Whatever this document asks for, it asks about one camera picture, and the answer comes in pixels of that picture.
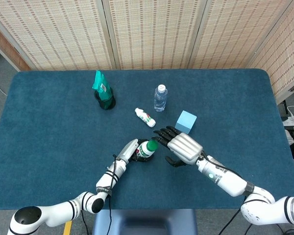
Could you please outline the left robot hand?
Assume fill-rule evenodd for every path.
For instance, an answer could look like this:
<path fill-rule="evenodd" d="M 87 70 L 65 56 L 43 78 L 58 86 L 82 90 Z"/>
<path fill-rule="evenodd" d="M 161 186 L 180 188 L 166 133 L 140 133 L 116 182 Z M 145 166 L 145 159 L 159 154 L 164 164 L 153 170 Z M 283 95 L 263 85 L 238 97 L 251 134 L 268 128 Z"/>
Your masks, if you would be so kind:
<path fill-rule="evenodd" d="M 122 160 L 126 164 L 131 161 L 135 162 L 148 162 L 153 158 L 153 154 L 149 157 L 141 157 L 138 156 L 136 153 L 136 149 L 143 143 L 147 141 L 147 139 L 133 139 L 125 147 L 122 151 L 118 154 L 117 160 Z"/>

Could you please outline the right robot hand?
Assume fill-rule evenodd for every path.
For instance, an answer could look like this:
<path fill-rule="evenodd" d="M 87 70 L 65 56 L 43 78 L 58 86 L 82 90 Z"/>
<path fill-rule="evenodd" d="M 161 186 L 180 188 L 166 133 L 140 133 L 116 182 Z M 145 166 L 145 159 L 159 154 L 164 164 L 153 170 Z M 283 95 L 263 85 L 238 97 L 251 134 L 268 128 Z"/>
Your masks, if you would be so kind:
<path fill-rule="evenodd" d="M 165 159 L 171 166 L 180 167 L 196 164 L 203 147 L 188 134 L 179 131 L 173 126 L 166 126 L 166 128 L 154 130 L 153 132 L 158 136 L 152 137 L 152 140 L 157 141 L 179 158 L 178 161 L 174 161 L 169 156 L 166 156 Z"/>

